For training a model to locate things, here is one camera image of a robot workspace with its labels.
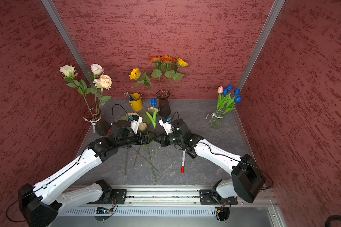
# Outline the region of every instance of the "robotic arm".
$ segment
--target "robotic arm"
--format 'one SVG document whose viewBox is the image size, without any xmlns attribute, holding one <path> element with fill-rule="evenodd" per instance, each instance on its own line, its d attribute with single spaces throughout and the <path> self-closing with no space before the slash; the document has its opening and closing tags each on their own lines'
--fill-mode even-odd
<svg viewBox="0 0 341 227">
<path fill-rule="evenodd" d="M 82 154 L 52 176 L 31 186 L 25 184 L 19 191 L 19 207 L 30 227 L 45 227 L 57 215 L 82 204 L 108 203 L 114 198 L 111 187 L 103 180 L 69 193 L 63 193 L 86 172 L 115 155 L 119 148 L 149 144 L 153 139 L 161 146 L 177 144 L 192 158 L 204 157 L 232 176 L 220 180 L 212 190 L 213 200 L 223 204 L 228 197 L 239 196 L 252 203 L 265 182 L 265 178 L 249 155 L 243 157 L 224 151 L 209 143 L 202 136 L 193 134 L 182 119 L 171 122 L 160 120 L 165 133 L 155 136 L 153 132 L 138 130 L 141 117 L 131 122 L 119 120 L 112 124 L 108 137 L 90 143 Z"/>
</svg>

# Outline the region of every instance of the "ribbon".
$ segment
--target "ribbon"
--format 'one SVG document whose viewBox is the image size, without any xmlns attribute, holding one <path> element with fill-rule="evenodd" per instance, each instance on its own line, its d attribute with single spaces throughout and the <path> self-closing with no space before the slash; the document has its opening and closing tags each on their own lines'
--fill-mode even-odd
<svg viewBox="0 0 341 227">
<path fill-rule="evenodd" d="M 206 118 L 205 118 L 205 120 L 208 118 L 208 116 L 209 115 L 211 115 L 211 120 L 214 118 L 214 117 L 216 117 L 216 118 L 218 118 L 218 119 L 222 119 L 222 118 L 224 118 L 224 116 L 217 116 L 217 114 L 215 113 L 215 112 L 213 112 L 213 113 L 211 113 L 211 114 L 208 114 L 207 116 L 206 116 Z"/>
<path fill-rule="evenodd" d="M 93 133 L 95 133 L 95 124 L 96 124 L 96 122 L 98 122 L 99 120 L 101 120 L 101 115 L 100 115 L 100 118 L 99 119 L 97 119 L 97 120 L 94 120 L 94 121 L 92 121 L 92 120 L 88 120 L 87 118 L 85 118 L 85 117 L 83 117 L 83 119 L 85 120 L 85 121 L 87 121 L 87 122 L 91 122 L 91 124 L 92 124 L 92 128 L 93 128 Z"/>
</svg>

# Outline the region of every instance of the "red marker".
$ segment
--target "red marker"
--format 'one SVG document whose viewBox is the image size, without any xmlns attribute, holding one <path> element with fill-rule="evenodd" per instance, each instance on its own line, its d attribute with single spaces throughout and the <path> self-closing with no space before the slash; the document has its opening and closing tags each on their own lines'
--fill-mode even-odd
<svg viewBox="0 0 341 227">
<path fill-rule="evenodd" d="M 182 168 L 181 168 L 181 173 L 184 173 L 184 159 L 186 157 L 186 151 L 183 151 L 183 157 L 182 157 Z"/>
</svg>

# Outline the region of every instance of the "yellow bucket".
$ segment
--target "yellow bucket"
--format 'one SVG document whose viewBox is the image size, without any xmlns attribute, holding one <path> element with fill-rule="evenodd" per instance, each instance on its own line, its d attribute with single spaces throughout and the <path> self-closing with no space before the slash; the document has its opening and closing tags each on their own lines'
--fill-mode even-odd
<svg viewBox="0 0 341 227">
<path fill-rule="evenodd" d="M 135 99 L 137 99 L 134 102 L 129 101 L 133 110 L 134 111 L 140 111 L 141 109 L 143 109 L 143 102 L 141 101 L 143 98 L 140 96 L 140 94 L 134 93 L 134 94 L 131 94 L 131 96 L 133 96 Z"/>
</svg>

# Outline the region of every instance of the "glass vase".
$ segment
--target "glass vase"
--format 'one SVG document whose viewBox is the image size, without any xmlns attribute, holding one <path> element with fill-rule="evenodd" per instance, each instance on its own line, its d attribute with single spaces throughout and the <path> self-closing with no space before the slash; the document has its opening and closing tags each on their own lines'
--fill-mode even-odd
<svg viewBox="0 0 341 227">
<path fill-rule="evenodd" d="M 209 117 L 209 115 L 211 119 L 207 124 L 211 127 L 211 129 L 220 128 L 222 124 L 222 118 L 224 118 L 225 116 L 224 112 L 222 110 L 218 110 L 217 108 L 215 108 L 213 113 L 210 113 L 206 116 L 206 119 Z"/>
<path fill-rule="evenodd" d="M 171 114 L 171 107 L 169 106 L 168 98 L 170 96 L 169 91 L 159 90 L 157 92 L 158 102 L 158 113 L 162 117 L 168 117 Z"/>
<path fill-rule="evenodd" d="M 108 135 L 111 125 L 101 117 L 101 111 L 99 110 L 99 114 L 96 113 L 96 108 L 92 107 L 91 112 L 87 109 L 84 113 L 83 119 L 92 124 L 93 132 L 105 136 Z"/>
</svg>

